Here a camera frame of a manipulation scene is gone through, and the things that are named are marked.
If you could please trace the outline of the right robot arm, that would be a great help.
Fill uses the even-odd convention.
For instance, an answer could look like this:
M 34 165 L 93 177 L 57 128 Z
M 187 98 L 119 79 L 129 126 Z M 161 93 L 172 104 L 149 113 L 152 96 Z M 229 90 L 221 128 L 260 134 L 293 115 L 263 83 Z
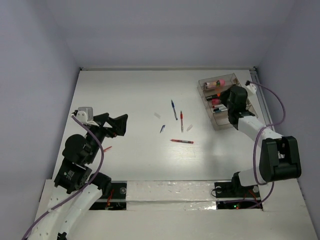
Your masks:
M 249 187 L 278 181 L 298 179 L 302 174 L 298 141 L 283 136 L 272 125 L 265 125 L 247 109 L 249 93 L 256 93 L 256 84 L 232 85 L 219 99 L 226 107 L 229 123 L 253 140 L 252 169 L 234 173 L 231 181 L 215 184 L 217 194 L 242 196 Z

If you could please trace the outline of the dark blue ballpoint pen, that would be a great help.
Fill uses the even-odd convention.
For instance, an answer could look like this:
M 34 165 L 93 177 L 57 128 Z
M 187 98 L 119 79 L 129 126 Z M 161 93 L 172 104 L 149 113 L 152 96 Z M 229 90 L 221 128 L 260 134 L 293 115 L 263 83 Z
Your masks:
M 176 112 L 176 108 L 175 108 L 175 104 L 173 102 L 173 100 L 171 99 L 171 106 L 172 106 L 172 110 L 173 110 L 173 113 L 174 113 L 174 118 L 175 120 L 177 121 L 178 120 L 178 116 L 177 116 L 177 112 Z

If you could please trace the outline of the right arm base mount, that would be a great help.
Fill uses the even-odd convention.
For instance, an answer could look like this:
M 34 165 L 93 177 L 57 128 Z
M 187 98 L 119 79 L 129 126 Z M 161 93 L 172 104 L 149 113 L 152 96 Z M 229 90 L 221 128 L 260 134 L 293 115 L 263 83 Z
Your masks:
M 234 186 L 231 181 L 215 182 L 211 196 L 218 210 L 263 209 L 258 185 Z

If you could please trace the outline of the white pen red cap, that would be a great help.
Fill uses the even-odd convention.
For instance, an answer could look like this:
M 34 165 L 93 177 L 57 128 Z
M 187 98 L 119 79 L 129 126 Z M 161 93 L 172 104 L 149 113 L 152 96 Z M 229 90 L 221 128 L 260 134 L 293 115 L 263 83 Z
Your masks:
M 226 106 L 224 106 L 223 104 L 219 104 L 219 105 L 215 105 L 213 108 L 220 109 L 220 108 L 226 108 Z

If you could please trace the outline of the orange black highlighter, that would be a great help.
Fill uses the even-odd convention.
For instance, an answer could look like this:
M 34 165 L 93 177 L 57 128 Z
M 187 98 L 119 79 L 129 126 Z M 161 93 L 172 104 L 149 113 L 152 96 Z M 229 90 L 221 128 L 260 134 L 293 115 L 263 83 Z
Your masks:
M 207 101 L 211 101 L 211 100 L 214 100 L 214 99 L 219 99 L 220 95 L 221 95 L 220 93 L 217 93 L 217 94 L 213 94 L 213 95 L 207 96 L 206 100 Z

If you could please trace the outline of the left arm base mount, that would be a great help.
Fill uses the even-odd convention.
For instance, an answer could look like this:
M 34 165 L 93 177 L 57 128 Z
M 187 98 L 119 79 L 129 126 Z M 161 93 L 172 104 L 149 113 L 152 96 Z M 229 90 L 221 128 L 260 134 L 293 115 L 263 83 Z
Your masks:
M 108 195 L 100 197 L 91 207 L 92 211 L 124 211 L 127 209 L 127 182 L 113 181 Z

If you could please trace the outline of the white pen blue cap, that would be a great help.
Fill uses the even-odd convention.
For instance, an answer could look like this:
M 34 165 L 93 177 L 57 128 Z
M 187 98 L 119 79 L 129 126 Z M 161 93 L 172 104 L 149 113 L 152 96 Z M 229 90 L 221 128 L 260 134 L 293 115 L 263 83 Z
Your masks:
M 221 112 L 226 112 L 228 109 L 227 108 L 215 108 L 213 110 L 214 113 L 221 113 Z

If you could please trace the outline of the pink black highlighter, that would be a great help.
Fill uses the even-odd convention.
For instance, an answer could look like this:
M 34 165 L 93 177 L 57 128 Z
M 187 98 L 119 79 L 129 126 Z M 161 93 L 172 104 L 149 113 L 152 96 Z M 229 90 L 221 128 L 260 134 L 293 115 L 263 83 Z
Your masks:
M 217 106 L 217 105 L 220 105 L 221 104 L 221 100 L 218 99 L 218 98 L 215 98 L 211 101 L 212 105 L 213 106 Z

